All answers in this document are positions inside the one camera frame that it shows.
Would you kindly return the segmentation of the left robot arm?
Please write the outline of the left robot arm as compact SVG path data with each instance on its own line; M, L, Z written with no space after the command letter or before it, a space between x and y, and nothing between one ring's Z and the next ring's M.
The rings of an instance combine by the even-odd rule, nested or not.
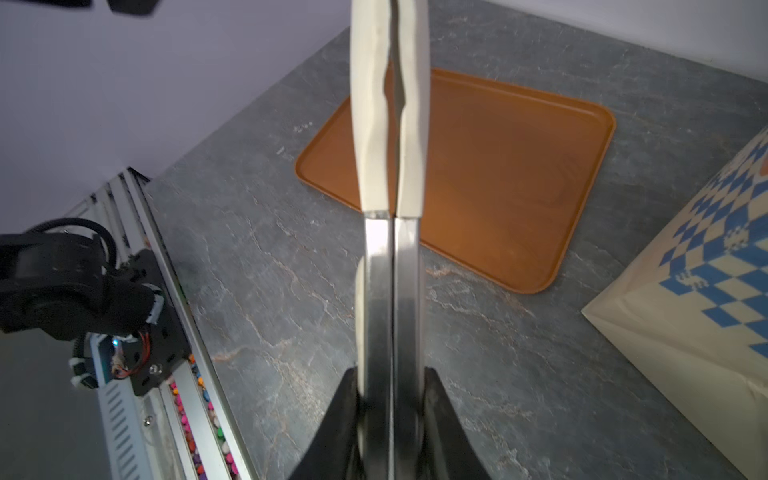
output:
M119 264L114 237L95 221L59 218L1 237L2 332L39 329L72 342L77 385L98 386L84 355L91 334L113 341L111 378L137 378L150 364L164 303L160 287Z

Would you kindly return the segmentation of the blue checkered paper bag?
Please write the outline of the blue checkered paper bag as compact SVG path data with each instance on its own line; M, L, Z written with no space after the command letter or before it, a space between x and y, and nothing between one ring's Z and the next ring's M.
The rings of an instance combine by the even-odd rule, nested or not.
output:
M745 477L767 475L767 135L583 309Z

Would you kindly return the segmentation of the metal tongs with white tips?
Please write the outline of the metal tongs with white tips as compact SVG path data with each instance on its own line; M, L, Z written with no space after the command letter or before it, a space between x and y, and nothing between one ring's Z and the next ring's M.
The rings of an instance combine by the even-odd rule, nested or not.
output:
M424 448L424 266L430 125L424 1L351 7L350 105L364 227L356 272L357 447L368 479L417 479Z

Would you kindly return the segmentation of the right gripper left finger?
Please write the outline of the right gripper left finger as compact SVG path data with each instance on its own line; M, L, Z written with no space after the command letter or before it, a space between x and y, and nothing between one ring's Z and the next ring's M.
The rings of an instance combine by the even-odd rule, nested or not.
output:
M345 371L328 409L290 480L359 477L357 369Z

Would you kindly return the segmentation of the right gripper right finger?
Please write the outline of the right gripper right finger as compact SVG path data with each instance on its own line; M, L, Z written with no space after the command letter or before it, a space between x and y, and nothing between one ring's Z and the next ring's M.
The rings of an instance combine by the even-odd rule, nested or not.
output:
M425 369L423 479L490 479L472 448L448 393L431 367Z

